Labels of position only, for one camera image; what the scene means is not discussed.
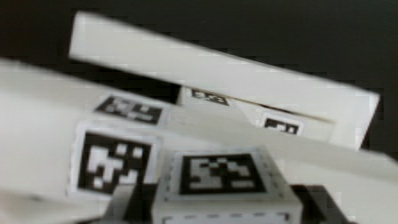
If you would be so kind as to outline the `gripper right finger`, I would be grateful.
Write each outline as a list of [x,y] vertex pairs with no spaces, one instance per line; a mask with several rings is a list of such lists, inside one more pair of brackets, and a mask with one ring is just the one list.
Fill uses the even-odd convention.
[[291,189],[303,205],[300,224],[355,224],[321,185],[292,185]]

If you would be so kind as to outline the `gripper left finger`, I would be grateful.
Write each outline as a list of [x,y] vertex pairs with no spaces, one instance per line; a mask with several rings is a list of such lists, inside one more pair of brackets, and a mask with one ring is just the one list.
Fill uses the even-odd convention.
[[95,224],[152,224],[156,184],[120,184]]

